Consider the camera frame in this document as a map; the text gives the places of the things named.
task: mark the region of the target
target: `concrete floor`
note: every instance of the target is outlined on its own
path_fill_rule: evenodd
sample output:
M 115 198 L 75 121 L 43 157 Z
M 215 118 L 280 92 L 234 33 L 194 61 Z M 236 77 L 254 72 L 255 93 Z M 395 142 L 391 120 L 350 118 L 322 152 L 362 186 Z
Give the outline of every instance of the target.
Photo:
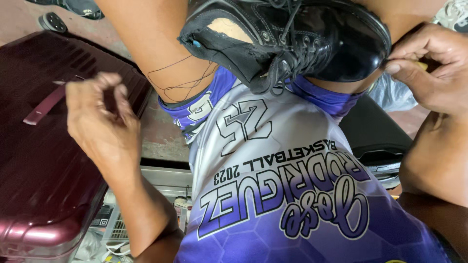
M 106 18 L 98 21 L 88 20 L 57 6 L 41 6 L 24 0 L 0 1 L 0 46 L 42 30 L 37 23 L 37 18 L 48 12 L 55 12 L 61 17 L 71 33 L 132 59 Z M 429 111 L 417 106 L 410 111 L 392 112 L 390 116 L 414 138 L 428 113 Z M 159 107 L 155 92 L 142 117 L 142 137 L 143 157 L 188 161 L 189 150 L 181 132 L 172 123 L 170 116 Z

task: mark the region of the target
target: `purple shorts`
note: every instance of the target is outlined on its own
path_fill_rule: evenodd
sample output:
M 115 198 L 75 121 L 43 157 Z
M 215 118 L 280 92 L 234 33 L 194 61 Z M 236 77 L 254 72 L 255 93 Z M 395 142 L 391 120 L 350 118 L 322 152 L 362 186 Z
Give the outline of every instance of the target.
M 181 103 L 164 103 L 159 99 L 159 104 L 171 115 L 174 124 L 181 128 L 182 134 L 189 144 L 202 129 L 214 105 L 232 88 L 236 80 L 237 78 L 230 71 L 220 66 L 212 83 L 195 97 Z M 364 94 L 364 92 L 344 94 L 329 91 L 310 83 L 301 75 L 293 84 L 288 85 L 288 89 L 306 101 L 317 105 L 337 121 L 346 116 Z

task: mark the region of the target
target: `basketball jersey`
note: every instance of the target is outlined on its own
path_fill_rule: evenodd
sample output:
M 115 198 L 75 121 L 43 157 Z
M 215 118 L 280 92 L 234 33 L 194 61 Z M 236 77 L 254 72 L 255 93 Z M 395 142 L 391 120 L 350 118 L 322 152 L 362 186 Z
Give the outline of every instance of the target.
M 194 203 L 175 262 L 449 262 L 328 113 L 229 81 L 189 110 L 205 115 L 187 137 Z

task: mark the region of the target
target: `maroon suitcase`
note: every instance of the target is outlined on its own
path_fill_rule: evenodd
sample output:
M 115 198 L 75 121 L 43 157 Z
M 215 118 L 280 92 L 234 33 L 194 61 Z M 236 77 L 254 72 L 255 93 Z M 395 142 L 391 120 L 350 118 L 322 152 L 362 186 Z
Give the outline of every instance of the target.
M 102 50 L 49 31 L 0 47 L 3 259 L 69 261 L 99 209 L 107 185 L 68 135 L 65 99 L 36 125 L 23 122 L 59 87 L 53 81 L 91 78 L 99 71 L 122 75 L 133 110 L 141 116 L 150 83 L 133 66 Z

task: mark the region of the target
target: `sneaker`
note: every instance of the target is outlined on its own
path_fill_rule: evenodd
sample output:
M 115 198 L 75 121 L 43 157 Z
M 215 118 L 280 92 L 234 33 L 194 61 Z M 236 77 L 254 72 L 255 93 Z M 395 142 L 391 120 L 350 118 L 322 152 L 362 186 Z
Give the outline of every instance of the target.
M 93 0 L 26 0 L 38 5 L 55 5 L 90 20 L 104 18 L 104 14 Z
M 229 69 L 254 94 L 299 74 L 363 80 L 392 43 L 380 19 L 349 0 L 191 0 L 179 41 L 195 57 Z
M 468 25 L 468 0 L 449 0 L 432 21 L 457 31 Z

